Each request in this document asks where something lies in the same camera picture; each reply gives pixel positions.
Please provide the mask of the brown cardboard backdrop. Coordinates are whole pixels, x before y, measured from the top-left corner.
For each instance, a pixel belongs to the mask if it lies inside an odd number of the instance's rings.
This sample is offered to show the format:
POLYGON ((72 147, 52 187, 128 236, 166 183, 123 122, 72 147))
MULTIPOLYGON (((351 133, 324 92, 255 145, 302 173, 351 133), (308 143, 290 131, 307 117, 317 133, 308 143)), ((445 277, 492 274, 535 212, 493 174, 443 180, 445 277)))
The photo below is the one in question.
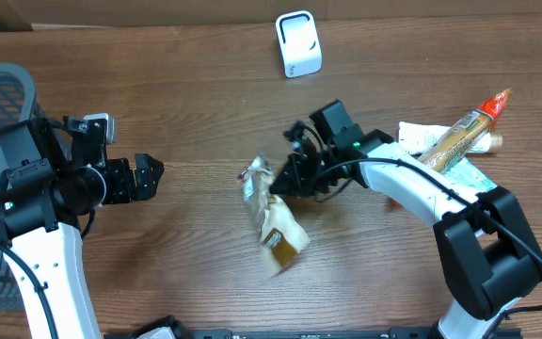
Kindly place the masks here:
POLYGON ((273 22, 305 9, 317 20, 542 13, 542 0, 0 0, 0 26, 157 26, 273 22))

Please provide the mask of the teal wet wipes packet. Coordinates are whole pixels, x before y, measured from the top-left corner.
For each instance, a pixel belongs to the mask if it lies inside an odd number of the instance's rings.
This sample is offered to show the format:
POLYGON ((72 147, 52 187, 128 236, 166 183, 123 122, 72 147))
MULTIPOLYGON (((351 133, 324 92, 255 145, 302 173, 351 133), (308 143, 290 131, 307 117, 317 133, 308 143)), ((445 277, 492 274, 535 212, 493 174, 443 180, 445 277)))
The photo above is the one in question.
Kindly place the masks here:
POLYGON ((497 186, 473 166, 467 157, 463 157, 457 164, 446 170, 444 176, 463 186, 472 187, 479 192, 488 192, 497 186))

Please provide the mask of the orange spaghetti packet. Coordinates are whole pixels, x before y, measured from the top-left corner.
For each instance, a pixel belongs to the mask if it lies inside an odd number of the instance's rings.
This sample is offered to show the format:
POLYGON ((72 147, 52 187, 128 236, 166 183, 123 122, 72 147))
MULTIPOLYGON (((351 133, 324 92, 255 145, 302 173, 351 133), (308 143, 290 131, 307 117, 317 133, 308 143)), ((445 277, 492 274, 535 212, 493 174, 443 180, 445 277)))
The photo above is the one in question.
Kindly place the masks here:
POLYGON ((468 150, 486 134, 493 132, 505 110, 512 89, 505 89, 487 99, 477 108, 467 113, 418 160, 441 174, 457 164, 468 150))

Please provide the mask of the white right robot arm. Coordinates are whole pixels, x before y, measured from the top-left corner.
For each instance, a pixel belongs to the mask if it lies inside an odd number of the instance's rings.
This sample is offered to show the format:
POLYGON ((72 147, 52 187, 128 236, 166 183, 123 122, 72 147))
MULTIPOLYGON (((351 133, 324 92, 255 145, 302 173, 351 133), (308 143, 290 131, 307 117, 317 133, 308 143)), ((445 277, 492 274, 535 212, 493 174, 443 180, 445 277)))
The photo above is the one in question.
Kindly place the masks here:
POLYGON ((454 183, 409 154, 390 135, 356 124, 316 133, 296 122, 284 137, 293 152, 271 191, 315 197, 355 181, 401 204, 434 232, 454 298, 435 325, 438 338, 492 338, 542 282, 542 251, 516 197, 454 183))

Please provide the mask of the white barcode scanner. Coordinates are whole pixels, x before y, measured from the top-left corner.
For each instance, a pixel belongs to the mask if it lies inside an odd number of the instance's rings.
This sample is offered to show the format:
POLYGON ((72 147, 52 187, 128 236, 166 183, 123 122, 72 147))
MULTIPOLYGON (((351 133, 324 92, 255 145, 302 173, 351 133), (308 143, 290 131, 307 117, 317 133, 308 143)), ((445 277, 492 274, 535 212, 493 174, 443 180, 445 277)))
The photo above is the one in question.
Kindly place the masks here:
POLYGON ((314 18, 307 10, 280 15, 275 22, 279 50, 287 78, 317 73, 322 51, 314 18))

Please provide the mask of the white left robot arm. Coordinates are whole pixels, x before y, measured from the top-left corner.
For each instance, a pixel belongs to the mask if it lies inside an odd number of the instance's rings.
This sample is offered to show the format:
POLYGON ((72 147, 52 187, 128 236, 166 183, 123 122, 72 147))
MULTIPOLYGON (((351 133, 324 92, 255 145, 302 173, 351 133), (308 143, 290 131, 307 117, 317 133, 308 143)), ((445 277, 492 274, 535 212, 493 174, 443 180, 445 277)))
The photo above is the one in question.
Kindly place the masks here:
POLYGON ((83 264, 98 207, 152 199, 164 165, 147 153, 109 159, 107 114, 33 118, 0 128, 0 251, 18 284, 34 338, 99 338, 83 264))

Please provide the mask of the beige plastic pouch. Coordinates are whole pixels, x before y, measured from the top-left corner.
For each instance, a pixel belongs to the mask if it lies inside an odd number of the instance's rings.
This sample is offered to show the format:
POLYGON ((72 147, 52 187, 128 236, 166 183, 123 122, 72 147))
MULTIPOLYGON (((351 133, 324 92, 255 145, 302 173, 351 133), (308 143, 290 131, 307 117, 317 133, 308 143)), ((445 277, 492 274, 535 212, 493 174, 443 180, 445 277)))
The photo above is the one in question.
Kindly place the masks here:
POLYGON ((238 177, 250 222, 256 231, 265 271, 277 276, 293 266, 311 242, 282 197, 270 192, 275 172, 257 155, 238 177))

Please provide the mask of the white Pantene tube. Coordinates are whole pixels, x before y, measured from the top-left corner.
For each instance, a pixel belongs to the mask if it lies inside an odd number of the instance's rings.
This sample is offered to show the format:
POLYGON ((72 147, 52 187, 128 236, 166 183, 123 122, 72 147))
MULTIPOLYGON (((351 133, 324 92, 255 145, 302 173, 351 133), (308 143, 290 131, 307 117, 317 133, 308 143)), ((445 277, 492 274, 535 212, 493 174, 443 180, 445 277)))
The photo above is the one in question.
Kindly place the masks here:
MULTIPOLYGON (((400 121, 398 142, 407 153, 421 155, 428 151, 448 130, 448 126, 400 121)), ((502 146, 502 135, 486 133, 468 150, 468 153, 497 153, 502 149, 502 146)))

